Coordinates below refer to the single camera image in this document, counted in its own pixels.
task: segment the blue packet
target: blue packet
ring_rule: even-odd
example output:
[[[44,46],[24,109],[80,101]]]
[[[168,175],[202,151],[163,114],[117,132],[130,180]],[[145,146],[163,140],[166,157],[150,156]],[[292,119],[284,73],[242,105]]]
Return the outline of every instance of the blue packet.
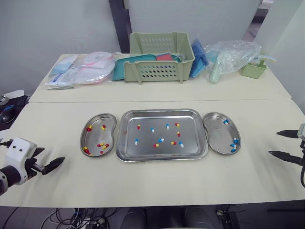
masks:
[[[205,56],[204,49],[202,48],[202,45],[200,44],[198,39],[196,39],[192,43],[192,50],[194,52],[195,60],[193,61],[189,77],[195,78],[199,75],[201,71],[206,68],[209,62]]]

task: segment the white table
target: white table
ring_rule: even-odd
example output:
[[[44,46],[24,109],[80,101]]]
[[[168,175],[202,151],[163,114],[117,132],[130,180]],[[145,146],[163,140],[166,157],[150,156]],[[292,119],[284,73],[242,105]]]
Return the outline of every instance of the white table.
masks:
[[[205,73],[193,80],[172,82],[136,82],[76,85],[70,90],[47,90],[42,80],[30,103],[47,102],[148,102],[148,101],[205,101],[290,99],[291,96],[269,68],[260,79],[241,76],[240,73],[224,75],[217,84],[208,82]]]
[[[88,158],[80,151],[83,125],[94,115],[111,113],[118,121],[132,109],[192,108],[201,116],[217,111],[236,124],[240,151],[223,156],[209,150],[200,160],[126,163],[112,152]],[[65,156],[46,176],[13,186],[0,205],[27,207],[125,207],[252,203],[305,199],[301,167],[281,161],[268,150],[301,156],[300,140],[278,136],[298,129],[305,117],[292,100],[37,103],[28,104],[6,139],[23,137],[45,147],[38,156],[47,164]],[[3,165],[6,148],[0,148]]]

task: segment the white wall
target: white wall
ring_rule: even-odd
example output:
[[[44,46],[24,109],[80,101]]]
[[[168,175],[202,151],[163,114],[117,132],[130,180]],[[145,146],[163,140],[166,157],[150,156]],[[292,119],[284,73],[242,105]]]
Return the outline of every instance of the white wall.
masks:
[[[276,0],[254,41],[278,59],[267,64],[305,113],[305,1]]]
[[[31,95],[63,53],[119,52],[108,0],[0,0],[0,94]]]
[[[242,39],[261,0],[128,0],[133,32],[184,31],[205,46]]]

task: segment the green plastic basket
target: green plastic basket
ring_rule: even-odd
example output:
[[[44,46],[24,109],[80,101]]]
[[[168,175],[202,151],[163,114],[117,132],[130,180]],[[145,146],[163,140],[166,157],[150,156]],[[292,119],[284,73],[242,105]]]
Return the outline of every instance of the green plastic basket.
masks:
[[[254,79],[258,79],[266,70],[264,61],[261,61],[259,65],[247,64],[243,67],[242,75]]]
[[[132,33],[130,34],[130,54],[162,54],[171,52],[183,55],[178,61],[125,62],[126,82],[180,81],[187,80],[195,59],[188,36],[184,32],[172,33]]]

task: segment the stainless steel tray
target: stainless steel tray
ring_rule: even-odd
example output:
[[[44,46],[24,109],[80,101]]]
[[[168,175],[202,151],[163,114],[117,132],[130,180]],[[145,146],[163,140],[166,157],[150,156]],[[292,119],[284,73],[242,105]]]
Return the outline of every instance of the stainless steel tray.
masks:
[[[231,155],[238,152],[241,147],[241,139],[239,132],[234,125],[233,121],[227,116],[212,112],[203,117],[203,125],[208,133],[208,142],[211,149],[215,152]],[[230,145],[236,145],[236,150],[231,152],[233,147]]]
[[[114,138],[113,132],[116,126],[116,118],[111,114],[99,114],[91,118],[85,125],[81,133],[81,151],[90,157],[98,157],[107,155],[113,148]],[[88,148],[89,153],[85,152],[85,147]]]
[[[207,152],[201,117],[194,110],[134,110],[121,118],[116,154],[122,161],[200,159]]]

